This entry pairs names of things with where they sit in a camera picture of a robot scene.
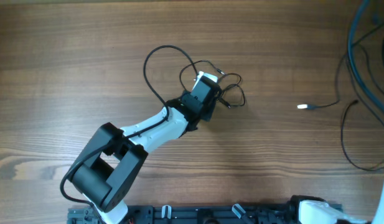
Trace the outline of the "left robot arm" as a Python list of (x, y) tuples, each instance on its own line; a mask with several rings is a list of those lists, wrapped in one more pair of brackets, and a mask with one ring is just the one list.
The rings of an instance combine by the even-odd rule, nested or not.
[(219, 79), (202, 73), (192, 91), (149, 119), (122, 128), (100, 126), (63, 178), (85, 196), (87, 215), (95, 223), (121, 223), (128, 212), (123, 198), (148, 154), (209, 121), (220, 92)]

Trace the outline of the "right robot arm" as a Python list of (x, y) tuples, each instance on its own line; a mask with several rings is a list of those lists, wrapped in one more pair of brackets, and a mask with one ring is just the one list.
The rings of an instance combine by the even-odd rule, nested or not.
[(372, 221), (350, 216), (332, 207), (328, 202), (315, 197), (293, 195), (290, 204), (294, 208), (296, 223), (301, 224), (384, 224), (384, 183), (377, 210)]

